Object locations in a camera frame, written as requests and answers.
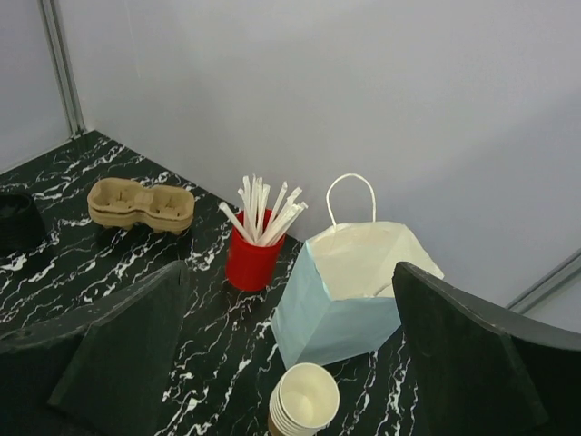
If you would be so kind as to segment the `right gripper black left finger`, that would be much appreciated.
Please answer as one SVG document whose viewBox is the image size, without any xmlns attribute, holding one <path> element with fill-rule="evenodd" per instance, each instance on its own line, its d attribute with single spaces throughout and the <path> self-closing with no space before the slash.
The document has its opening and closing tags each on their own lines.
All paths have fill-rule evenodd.
<svg viewBox="0 0 581 436">
<path fill-rule="evenodd" d="M 190 298 L 174 261 L 1 337 L 4 435 L 153 435 Z"/>
</svg>

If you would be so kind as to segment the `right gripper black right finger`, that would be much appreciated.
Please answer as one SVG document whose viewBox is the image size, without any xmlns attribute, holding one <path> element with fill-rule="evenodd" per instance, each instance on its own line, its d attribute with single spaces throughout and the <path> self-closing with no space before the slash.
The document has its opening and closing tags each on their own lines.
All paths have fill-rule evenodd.
<svg viewBox="0 0 581 436">
<path fill-rule="evenodd" d="M 392 284 L 431 434 L 579 434 L 579 333 L 412 263 L 397 263 Z"/>
</svg>

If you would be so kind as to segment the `light blue paper bag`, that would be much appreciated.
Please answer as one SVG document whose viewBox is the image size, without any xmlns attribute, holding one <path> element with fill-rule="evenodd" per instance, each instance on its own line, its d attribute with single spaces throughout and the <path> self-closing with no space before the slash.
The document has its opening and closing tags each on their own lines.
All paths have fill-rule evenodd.
<svg viewBox="0 0 581 436">
<path fill-rule="evenodd" d="M 392 284 L 399 262 L 444 276 L 403 223 L 333 222 L 307 239 L 271 318 L 284 366 L 378 350 L 400 326 Z"/>
</svg>

